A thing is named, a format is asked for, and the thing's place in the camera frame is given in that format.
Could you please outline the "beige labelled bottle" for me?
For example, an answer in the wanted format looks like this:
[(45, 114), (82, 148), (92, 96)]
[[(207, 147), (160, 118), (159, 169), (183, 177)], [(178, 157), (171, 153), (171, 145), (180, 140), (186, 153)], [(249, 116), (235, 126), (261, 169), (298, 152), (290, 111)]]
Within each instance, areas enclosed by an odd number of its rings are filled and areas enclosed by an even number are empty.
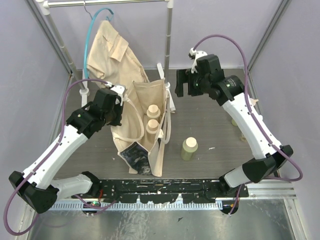
[(161, 111), (156, 104), (151, 104), (146, 111), (146, 115), (150, 120), (158, 121), (160, 119)]

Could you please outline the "cream canvas tote bag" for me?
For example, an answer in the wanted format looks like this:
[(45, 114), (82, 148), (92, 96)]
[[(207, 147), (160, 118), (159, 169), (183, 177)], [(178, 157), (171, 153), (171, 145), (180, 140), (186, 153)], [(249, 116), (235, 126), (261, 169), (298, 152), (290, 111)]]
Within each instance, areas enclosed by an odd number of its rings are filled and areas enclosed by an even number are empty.
[(110, 129), (130, 174), (161, 177), (171, 137), (170, 93), (164, 80), (133, 82), (124, 95), (121, 126)]

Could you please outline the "green flip-cap bottle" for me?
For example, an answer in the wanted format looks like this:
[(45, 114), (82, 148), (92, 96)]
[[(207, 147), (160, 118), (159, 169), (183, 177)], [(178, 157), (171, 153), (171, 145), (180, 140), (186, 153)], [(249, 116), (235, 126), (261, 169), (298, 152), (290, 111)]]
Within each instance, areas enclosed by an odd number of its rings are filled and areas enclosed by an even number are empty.
[[(253, 99), (253, 98), (250, 98), (250, 101), (251, 101), (251, 105), (254, 107), (256, 105), (256, 103), (259, 101), (258, 99)], [(235, 122), (235, 120), (232, 118), (231, 119), (231, 124), (235, 127), (237, 127), (237, 123)]]

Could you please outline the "green bottle beige cap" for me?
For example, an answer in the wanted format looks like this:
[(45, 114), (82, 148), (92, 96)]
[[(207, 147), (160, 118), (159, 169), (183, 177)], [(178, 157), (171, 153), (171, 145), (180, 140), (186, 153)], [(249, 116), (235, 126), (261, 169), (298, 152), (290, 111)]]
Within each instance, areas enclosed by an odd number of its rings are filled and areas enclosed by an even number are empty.
[(188, 137), (182, 143), (180, 156), (184, 161), (190, 161), (197, 150), (197, 140), (194, 137)]

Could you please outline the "amber clear bottle white cap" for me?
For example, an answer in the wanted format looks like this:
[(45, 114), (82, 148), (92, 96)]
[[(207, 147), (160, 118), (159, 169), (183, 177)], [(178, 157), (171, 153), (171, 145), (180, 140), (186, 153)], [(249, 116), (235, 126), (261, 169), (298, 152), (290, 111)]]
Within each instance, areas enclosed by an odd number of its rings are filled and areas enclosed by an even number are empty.
[[(262, 115), (259, 115), (258, 118), (263, 120), (263, 116)], [(247, 139), (246, 139), (245, 135), (243, 134), (243, 132), (241, 132), (240, 140), (243, 141), (243, 142), (247, 141)]]

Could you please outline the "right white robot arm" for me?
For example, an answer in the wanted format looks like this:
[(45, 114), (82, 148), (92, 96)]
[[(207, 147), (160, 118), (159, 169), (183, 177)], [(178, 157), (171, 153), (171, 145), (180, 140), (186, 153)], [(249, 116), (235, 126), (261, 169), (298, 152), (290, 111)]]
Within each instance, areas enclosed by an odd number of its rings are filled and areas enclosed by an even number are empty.
[(217, 55), (196, 51), (189, 57), (193, 60), (192, 67), (176, 72), (175, 94), (183, 97), (184, 84), (188, 86), (188, 95), (208, 94), (236, 122), (252, 151), (251, 160), (219, 178), (220, 193), (231, 197), (241, 184), (258, 183), (276, 172), (286, 162), (284, 156), (290, 157), (294, 151), (273, 136), (261, 117), (254, 121), (256, 110), (248, 109), (252, 103), (246, 102), (243, 82), (235, 75), (225, 76)]

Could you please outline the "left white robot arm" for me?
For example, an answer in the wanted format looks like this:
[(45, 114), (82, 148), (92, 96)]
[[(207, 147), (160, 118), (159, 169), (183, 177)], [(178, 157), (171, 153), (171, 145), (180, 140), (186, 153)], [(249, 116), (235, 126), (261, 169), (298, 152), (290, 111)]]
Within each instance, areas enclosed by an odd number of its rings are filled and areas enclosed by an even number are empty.
[(85, 194), (95, 198), (100, 180), (92, 173), (55, 180), (54, 176), (68, 158), (103, 126), (120, 126), (126, 88), (117, 84), (99, 89), (93, 101), (75, 110), (67, 119), (63, 134), (23, 172), (14, 171), (9, 182), (17, 194), (38, 214), (48, 211), (57, 200)]

